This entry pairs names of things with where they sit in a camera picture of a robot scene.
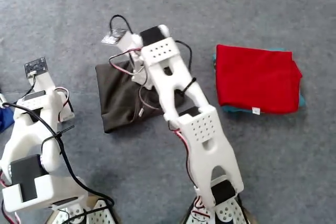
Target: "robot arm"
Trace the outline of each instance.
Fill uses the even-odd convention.
[[[234,199],[244,189],[236,157],[224,135],[216,109],[208,103],[199,84],[189,73],[168,28],[160,25],[122,39],[122,46],[117,43],[122,50],[141,48],[141,55],[137,57],[143,62],[144,72],[159,94],[164,118],[178,129],[175,132],[187,145],[190,177],[198,199],[201,199],[206,212],[210,212],[210,215],[201,217],[204,220],[204,216],[209,216],[209,223],[214,223],[215,212],[217,217],[222,213],[222,220],[229,218],[230,214],[225,217],[222,208],[225,206],[226,211],[228,205],[237,207]],[[170,75],[164,71],[167,67]],[[178,113],[174,103],[176,89],[184,91],[195,106]],[[222,168],[225,174],[212,179],[216,167]],[[194,223],[192,217],[187,223]]]
[[[58,122],[74,117],[69,103],[66,104],[68,94],[55,87],[44,58],[27,63],[25,68],[34,92],[19,99],[17,105],[37,113],[57,132]],[[56,204],[62,208],[63,201],[69,198],[72,200],[68,204],[85,202],[87,192],[71,177],[50,174],[60,165],[60,148],[55,139],[43,144],[41,154],[27,156],[33,146],[41,146],[52,136],[47,128],[21,109],[15,109],[14,120],[1,159],[2,173],[11,184],[2,190],[6,210],[14,212]]]

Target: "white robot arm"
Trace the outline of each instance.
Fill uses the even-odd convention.
[[[1,174],[10,183],[2,190],[4,206],[8,212],[51,207],[67,212],[63,218],[56,218],[54,223],[61,224],[69,218],[82,215],[66,223],[85,221],[89,224],[91,218],[86,218],[85,211],[88,213],[92,210],[87,207],[88,189],[83,186],[83,181],[80,178],[77,178],[79,182],[75,181],[73,173],[71,177],[52,174],[60,165],[62,152],[52,131],[58,132],[60,122],[75,116],[69,101],[69,91],[54,85],[44,58],[25,64],[25,69],[34,92],[19,99],[16,105],[12,104],[16,108],[15,124],[0,162]],[[37,114],[50,129],[27,110]],[[33,146],[40,146],[41,154],[27,156]],[[102,200],[99,205],[107,206]],[[109,210],[105,212],[109,215],[110,223],[115,223]]]
[[[133,61],[144,66],[139,76],[148,74],[159,94],[165,120],[187,146],[187,169],[197,198],[184,223],[246,223],[246,216],[235,200],[244,184],[234,151],[224,135],[216,109],[192,78],[168,28],[160,25],[139,35],[128,31],[124,34],[114,44],[122,51],[141,49],[141,54],[131,54]],[[176,89],[190,97],[195,106],[178,113],[174,103]],[[216,167],[222,168],[225,174],[212,179]]]

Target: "red cloth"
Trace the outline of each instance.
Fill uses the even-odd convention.
[[[291,52],[217,45],[216,54],[221,106],[277,114],[298,110],[302,74]]]

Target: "gray felt surface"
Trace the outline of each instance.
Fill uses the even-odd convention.
[[[0,0],[0,10],[4,94],[12,101],[22,95],[29,88],[23,64],[47,58],[76,111],[76,128],[63,138],[73,168],[115,198],[123,223],[178,223],[194,192],[183,145],[162,117],[103,133],[94,67],[117,52],[100,43],[110,17],[125,15],[134,31],[168,25],[193,48],[193,74],[217,107],[217,43],[293,51],[305,109],[219,114],[245,182],[243,203],[259,223],[335,223],[336,0]],[[0,135],[1,150],[10,135]],[[44,223],[49,213],[20,214],[24,223]]]

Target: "blue cloth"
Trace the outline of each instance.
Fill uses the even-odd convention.
[[[10,108],[0,109],[0,133],[14,123],[13,115]]]
[[[270,51],[285,51],[283,48],[271,48],[268,49]],[[216,54],[213,55],[213,61],[214,61],[214,68],[216,69]],[[306,105],[306,101],[304,99],[304,97],[301,94],[301,90],[299,91],[299,107],[305,106]],[[237,108],[234,106],[230,106],[230,105],[225,105],[222,106],[222,109],[224,110],[224,112],[249,112],[252,113],[252,110],[245,110],[245,109],[241,109],[241,108]]]

